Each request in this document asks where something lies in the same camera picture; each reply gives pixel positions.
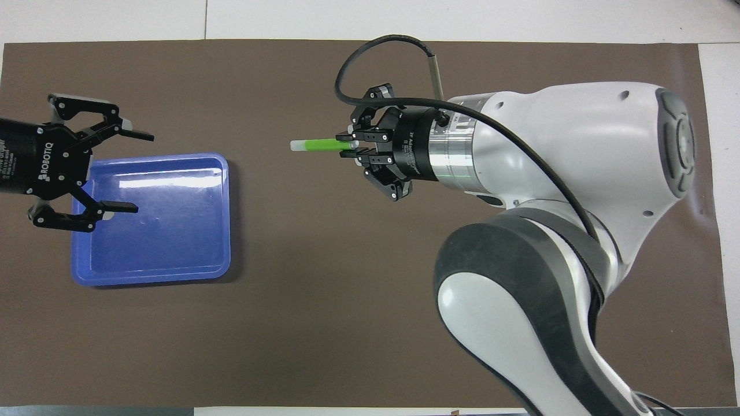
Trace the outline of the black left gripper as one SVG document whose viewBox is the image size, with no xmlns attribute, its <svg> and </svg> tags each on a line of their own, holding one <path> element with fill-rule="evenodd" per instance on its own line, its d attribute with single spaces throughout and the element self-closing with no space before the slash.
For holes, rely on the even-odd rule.
<svg viewBox="0 0 740 416">
<path fill-rule="evenodd" d="M 91 233 L 98 221 L 114 213 L 137 213 L 139 207 L 125 201 L 95 200 L 84 190 L 74 193 L 84 211 L 58 213 L 48 200 L 72 193 L 89 174 L 92 150 L 115 135 L 153 142 L 155 136 L 133 129 L 122 118 L 118 105 L 98 98 L 50 93 L 53 124 L 34 125 L 3 118 L 1 121 L 1 191 L 34 195 L 38 199 L 27 217 L 39 228 Z M 63 126 L 80 113 L 102 116 L 102 121 L 79 132 Z"/>
</svg>

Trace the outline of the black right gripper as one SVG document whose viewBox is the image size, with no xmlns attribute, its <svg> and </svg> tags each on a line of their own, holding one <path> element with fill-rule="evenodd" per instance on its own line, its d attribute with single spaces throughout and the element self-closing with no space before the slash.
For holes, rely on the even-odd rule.
<svg viewBox="0 0 740 416">
<path fill-rule="evenodd" d="M 428 106 L 390 106 L 373 123 L 378 106 L 358 105 L 346 132 L 336 140 L 349 144 L 366 142 L 375 148 L 342 150 L 341 158 L 355 161 L 363 177 L 386 197 L 399 201 L 413 190 L 411 181 L 438 181 L 429 156 L 431 130 L 443 113 Z"/>
</svg>

